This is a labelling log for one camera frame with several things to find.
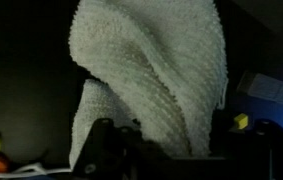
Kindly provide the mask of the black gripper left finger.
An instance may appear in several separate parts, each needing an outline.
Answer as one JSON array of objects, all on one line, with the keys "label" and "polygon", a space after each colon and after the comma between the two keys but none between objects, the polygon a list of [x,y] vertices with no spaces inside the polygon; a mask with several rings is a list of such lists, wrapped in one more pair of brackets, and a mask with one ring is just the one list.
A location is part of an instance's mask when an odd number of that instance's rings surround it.
[{"label": "black gripper left finger", "polygon": [[84,141],[72,175],[83,180],[126,180],[129,151],[141,141],[141,132],[115,127],[109,118],[97,119]]}]

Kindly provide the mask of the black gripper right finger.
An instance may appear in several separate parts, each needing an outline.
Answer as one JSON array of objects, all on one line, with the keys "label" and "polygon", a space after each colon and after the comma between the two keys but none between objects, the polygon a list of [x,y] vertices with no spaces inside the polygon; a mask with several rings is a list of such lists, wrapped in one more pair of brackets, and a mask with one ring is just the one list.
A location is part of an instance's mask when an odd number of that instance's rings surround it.
[{"label": "black gripper right finger", "polygon": [[283,180],[283,127],[269,119],[243,130],[217,126],[214,154],[230,164],[231,180]]}]

